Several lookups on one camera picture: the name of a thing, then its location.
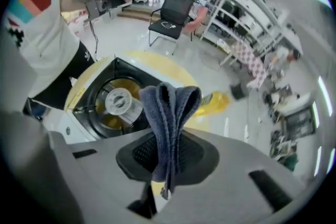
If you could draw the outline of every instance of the black vent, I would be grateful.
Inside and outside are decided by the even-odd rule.
[[[181,136],[180,149],[178,162],[180,164],[181,173],[196,165],[204,155],[203,148],[185,135]],[[132,156],[138,164],[152,173],[158,165],[157,152],[156,138],[153,135],[147,141],[133,149]]]
[[[274,212],[279,211],[292,201],[292,199],[264,170],[253,171],[248,175],[257,185]]]
[[[75,157],[75,159],[79,159],[79,158],[83,158],[83,157],[92,155],[94,153],[97,153],[97,151],[94,150],[94,149],[90,149],[90,150],[73,152],[73,156]]]

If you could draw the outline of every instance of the black chair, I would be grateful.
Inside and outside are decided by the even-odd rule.
[[[240,35],[241,38],[245,38],[247,35],[247,30],[242,25],[238,25],[237,34]]]
[[[188,19],[189,11],[195,0],[164,0],[162,8],[154,10],[151,14],[149,29],[149,46],[158,38],[164,38],[162,36],[156,37],[151,42],[151,31],[157,32],[163,36],[167,36],[178,40],[181,35],[182,28],[184,27],[186,20]],[[155,12],[160,10],[161,19],[152,24],[152,16]],[[177,41],[167,39],[176,43],[172,55],[174,55],[177,49]]]

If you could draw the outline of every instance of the plastic bottle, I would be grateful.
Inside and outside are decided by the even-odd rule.
[[[202,98],[201,105],[194,115],[219,113],[224,111],[229,104],[229,98],[225,93],[215,91]]]

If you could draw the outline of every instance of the pink chair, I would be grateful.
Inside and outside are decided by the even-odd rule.
[[[204,21],[206,15],[208,14],[208,8],[200,6],[197,10],[197,17],[195,20],[193,20],[192,22],[187,23],[184,26],[184,30],[187,32],[190,32],[190,39],[191,41],[193,41],[193,32],[195,34],[196,29],[198,28],[198,26],[201,24],[201,22]]]

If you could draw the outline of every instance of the yellow table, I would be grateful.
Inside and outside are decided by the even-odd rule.
[[[149,51],[128,51],[125,54],[134,60],[139,61],[143,65],[149,66],[161,74],[174,79],[183,86],[197,86],[194,78],[183,67],[176,64],[168,57]],[[85,72],[78,78],[74,87],[70,90],[64,110],[73,109],[76,106],[77,102],[86,90],[84,85],[95,73],[97,73],[99,69],[106,66],[108,61],[111,61],[110,57],[103,58],[85,70]],[[193,116],[186,122],[185,127],[208,132],[209,120],[207,116]]]

